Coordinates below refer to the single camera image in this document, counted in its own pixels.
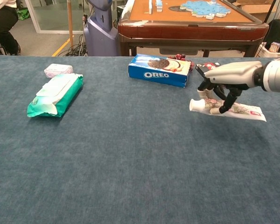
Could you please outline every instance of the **cardboard box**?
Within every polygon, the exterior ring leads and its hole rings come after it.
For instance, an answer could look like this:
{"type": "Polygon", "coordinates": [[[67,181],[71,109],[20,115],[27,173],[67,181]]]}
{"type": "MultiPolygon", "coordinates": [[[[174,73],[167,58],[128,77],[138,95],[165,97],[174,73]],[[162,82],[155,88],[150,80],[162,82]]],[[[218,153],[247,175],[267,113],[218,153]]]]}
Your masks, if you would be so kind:
{"type": "Polygon", "coordinates": [[[129,77],[185,87],[191,62],[137,54],[128,65],[129,77]]]}
{"type": "MultiPolygon", "coordinates": [[[[256,17],[257,19],[264,21],[271,5],[245,5],[242,6],[242,10],[256,17]]],[[[277,8],[274,6],[272,12],[276,12],[277,8]]]]}
{"type": "Polygon", "coordinates": [[[221,66],[219,62],[207,62],[204,64],[196,64],[196,70],[203,78],[205,78],[205,72],[215,69],[219,66],[221,66]]]}
{"type": "MultiPolygon", "coordinates": [[[[243,0],[243,2],[241,2],[241,0],[237,0],[237,2],[233,3],[233,5],[241,8],[243,11],[249,13],[250,15],[256,17],[257,19],[264,21],[271,5],[258,4],[261,1],[262,0],[252,0],[252,1],[243,0]]],[[[274,6],[272,12],[276,12],[276,11],[277,11],[277,7],[274,6]]]]}
{"type": "Polygon", "coordinates": [[[273,0],[237,0],[241,5],[271,5],[273,0]]]}

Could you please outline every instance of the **toothpaste tube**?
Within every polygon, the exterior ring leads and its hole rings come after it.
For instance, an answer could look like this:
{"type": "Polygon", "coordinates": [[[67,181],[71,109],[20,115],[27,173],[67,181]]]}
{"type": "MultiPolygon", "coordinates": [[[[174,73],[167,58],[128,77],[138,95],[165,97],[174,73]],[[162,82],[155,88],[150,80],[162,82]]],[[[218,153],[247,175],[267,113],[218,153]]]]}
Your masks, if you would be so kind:
{"type": "Polygon", "coordinates": [[[212,108],[219,108],[223,105],[223,100],[216,99],[201,99],[190,101],[190,111],[196,111],[208,115],[221,116],[221,117],[231,117],[240,119],[251,119],[251,120],[262,120],[266,122],[266,118],[261,111],[260,107],[249,106],[239,103],[234,103],[231,109],[223,114],[211,114],[210,110],[212,108]]]}
{"type": "Polygon", "coordinates": [[[52,78],[27,107],[27,116],[61,117],[83,86],[83,75],[61,74],[52,78]]]}

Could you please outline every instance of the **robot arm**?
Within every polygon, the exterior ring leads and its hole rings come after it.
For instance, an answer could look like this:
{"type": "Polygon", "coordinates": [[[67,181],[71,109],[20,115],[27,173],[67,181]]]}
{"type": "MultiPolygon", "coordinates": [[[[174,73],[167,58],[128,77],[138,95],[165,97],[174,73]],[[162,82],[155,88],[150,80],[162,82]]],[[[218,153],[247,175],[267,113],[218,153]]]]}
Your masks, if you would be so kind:
{"type": "Polygon", "coordinates": [[[205,79],[198,87],[201,98],[209,98],[209,91],[214,90],[223,100],[220,108],[211,109],[211,114],[228,111],[243,90],[261,86],[264,91],[280,92],[280,59],[266,65],[261,62],[238,62],[222,65],[205,73],[205,79]],[[218,87],[225,86],[230,92],[224,99],[218,87]]]}

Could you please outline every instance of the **person's leg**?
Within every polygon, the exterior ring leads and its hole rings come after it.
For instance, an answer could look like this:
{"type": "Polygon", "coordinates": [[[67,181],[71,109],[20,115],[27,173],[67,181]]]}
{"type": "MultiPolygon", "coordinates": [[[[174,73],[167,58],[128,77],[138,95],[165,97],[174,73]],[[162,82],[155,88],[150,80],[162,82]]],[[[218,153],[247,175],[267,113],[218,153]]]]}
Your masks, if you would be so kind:
{"type": "Polygon", "coordinates": [[[10,54],[17,54],[19,44],[9,32],[18,21],[14,8],[4,6],[0,9],[0,43],[10,54]]]}

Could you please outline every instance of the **green wet wipes pack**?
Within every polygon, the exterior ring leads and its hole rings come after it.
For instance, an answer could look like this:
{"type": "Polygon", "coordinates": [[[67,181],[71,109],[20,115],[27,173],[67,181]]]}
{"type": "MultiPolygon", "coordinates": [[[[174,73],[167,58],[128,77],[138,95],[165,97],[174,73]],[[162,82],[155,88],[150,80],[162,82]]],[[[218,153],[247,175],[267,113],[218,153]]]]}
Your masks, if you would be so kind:
{"type": "Polygon", "coordinates": [[[61,74],[52,78],[28,105],[27,116],[61,117],[83,86],[83,75],[61,74]]]}

